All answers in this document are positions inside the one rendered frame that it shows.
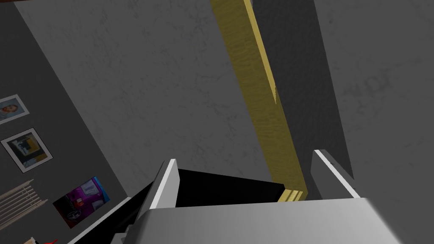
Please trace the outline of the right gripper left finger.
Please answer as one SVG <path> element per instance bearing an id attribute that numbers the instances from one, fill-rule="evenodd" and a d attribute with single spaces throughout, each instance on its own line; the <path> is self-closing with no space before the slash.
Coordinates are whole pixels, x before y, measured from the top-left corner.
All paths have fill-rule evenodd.
<path id="1" fill-rule="evenodd" d="M 180 176 L 176 159 L 163 162 L 138 212 L 135 222 L 150 209 L 174 208 L 177 201 Z"/>

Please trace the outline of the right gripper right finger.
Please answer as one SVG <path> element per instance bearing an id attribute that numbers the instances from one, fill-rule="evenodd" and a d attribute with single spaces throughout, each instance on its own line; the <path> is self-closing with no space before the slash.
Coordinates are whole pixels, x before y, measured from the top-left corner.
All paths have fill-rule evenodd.
<path id="1" fill-rule="evenodd" d="M 361 197 L 354 178 L 326 150 L 313 151 L 310 173 L 325 200 Z"/>

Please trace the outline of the black white-edged panel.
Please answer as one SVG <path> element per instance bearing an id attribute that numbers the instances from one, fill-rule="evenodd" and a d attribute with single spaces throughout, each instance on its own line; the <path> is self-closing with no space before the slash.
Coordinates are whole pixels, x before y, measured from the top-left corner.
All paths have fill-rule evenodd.
<path id="1" fill-rule="evenodd" d="M 177 207 L 277 202 L 283 184 L 179 169 Z M 150 185 L 109 215 L 74 244 L 110 244 L 115 233 L 134 223 Z"/>

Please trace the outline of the purple and blue poster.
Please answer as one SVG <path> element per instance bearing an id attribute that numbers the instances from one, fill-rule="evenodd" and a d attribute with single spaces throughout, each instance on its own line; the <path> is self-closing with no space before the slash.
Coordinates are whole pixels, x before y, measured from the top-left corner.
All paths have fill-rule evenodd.
<path id="1" fill-rule="evenodd" d="M 84 182 L 53 202 L 70 229 L 110 201 L 97 177 Z"/>

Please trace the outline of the white-framed yellow and grey picture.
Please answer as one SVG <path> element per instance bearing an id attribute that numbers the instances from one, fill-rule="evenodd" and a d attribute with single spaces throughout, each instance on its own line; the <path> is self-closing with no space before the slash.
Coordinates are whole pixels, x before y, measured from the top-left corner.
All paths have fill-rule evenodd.
<path id="1" fill-rule="evenodd" d="M 53 159 L 34 128 L 6 138 L 1 141 L 1 144 L 22 173 Z"/>

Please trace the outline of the beige slatted window blind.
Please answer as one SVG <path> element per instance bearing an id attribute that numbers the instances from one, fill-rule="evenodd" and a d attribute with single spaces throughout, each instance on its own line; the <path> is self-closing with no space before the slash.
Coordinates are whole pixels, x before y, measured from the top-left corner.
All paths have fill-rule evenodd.
<path id="1" fill-rule="evenodd" d="M 5 229 L 23 216 L 47 202 L 39 197 L 28 180 L 0 195 L 0 230 Z"/>

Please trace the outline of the white-framed portrait picture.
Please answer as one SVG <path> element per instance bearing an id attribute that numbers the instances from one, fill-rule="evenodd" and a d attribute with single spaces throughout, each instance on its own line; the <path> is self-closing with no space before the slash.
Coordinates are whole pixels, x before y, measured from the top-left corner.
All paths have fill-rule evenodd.
<path id="1" fill-rule="evenodd" d="M 28 114 L 29 110 L 18 94 L 0 99 L 0 125 Z"/>

